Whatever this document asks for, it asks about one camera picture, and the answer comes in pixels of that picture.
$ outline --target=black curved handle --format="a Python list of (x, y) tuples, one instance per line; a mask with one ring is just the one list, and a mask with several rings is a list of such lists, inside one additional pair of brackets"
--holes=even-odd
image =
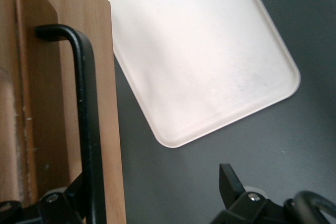
[(70, 41), (75, 63), (82, 176), (86, 189), (87, 223), (106, 223), (101, 158), (95, 59), (87, 36), (66, 25), (45, 25), (35, 29), (38, 38)]
[(294, 210), (304, 224), (330, 224), (321, 211), (336, 218), (336, 205), (326, 198), (310, 191), (301, 191), (295, 195)]

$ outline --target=gray table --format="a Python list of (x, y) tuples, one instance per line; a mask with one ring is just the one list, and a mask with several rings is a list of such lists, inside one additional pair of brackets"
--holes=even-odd
[(336, 202), (336, 0), (262, 0), (300, 72), (290, 98), (176, 149), (154, 138), (116, 63), (128, 224), (205, 224), (224, 209), (220, 163), (282, 204)]

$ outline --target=bolt head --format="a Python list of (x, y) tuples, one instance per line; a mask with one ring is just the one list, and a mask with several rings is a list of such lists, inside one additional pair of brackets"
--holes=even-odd
[(250, 194), (248, 195), (248, 197), (249, 197), (250, 200), (252, 200), (252, 201), (259, 201), (259, 200), (260, 200), (260, 197), (259, 197), (257, 194), (255, 194), (255, 193), (250, 193)]
[(7, 203), (7, 204), (3, 205), (2, 207), (0, 207), (0, 212), (10, 210), (11, 208), (12, 208), (12, 205), (10, 203)]
[(54, 202), (57, 199), (58, 199), (58, 195), (57, 194), (52, 194), (48, 198), (46, 198), (46, 202), (52, 203), (52, 202)]

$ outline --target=wooden panel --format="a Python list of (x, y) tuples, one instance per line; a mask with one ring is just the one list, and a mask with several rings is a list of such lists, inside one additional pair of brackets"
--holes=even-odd
[(13, 86), (0, 69), (0, 199), (19, 197), (18, 170), (16, 164), (15, 114)]
[[(111, 35), (110, 4), (107, 0), (49, 0), (58, 13), (58, 20), (85, 33), (90, 39), (95, 60), (98, 89), (98, 108), (104, 183), (106, 192), (106, 208), (108, 223), (125, 223), (125, 208), (123, 195), (123, 180), (117, 117), (117, 99), (114, 79), (114, 62)], [(14, 0), (0, 0), (0, 68), (8, 75), (9, 83), (13, 86), (16, 107), (16, 140), (24, 144), (22, 101), (20, 99), (20, 76), (18, 50), (16, 46), (16, 24)], [(62, 85), (64, 94), (65, 127), (70, 164), (70, 179), (80, 173), (79, 135), (77, 107), (75, 99), (74, 64), (70, 55), (71, 47), (66, 42), (60, 43)], [(14, 166), (21, 156), (13, 161)], [(26, 195), (25, 180), (21, 184), (13, 182)]]
[(70, 184), (59, 43), (35, 36), (34, 28), (57, 24), (47, 0), (16, 0), (23, 90), (29, 197)]

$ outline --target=frosted plastic container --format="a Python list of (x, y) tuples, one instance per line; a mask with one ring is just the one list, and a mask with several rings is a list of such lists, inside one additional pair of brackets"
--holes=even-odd
[(164, 146), (189, 143), (299, 86), (260, 0), (109, 1), (115, 56)]

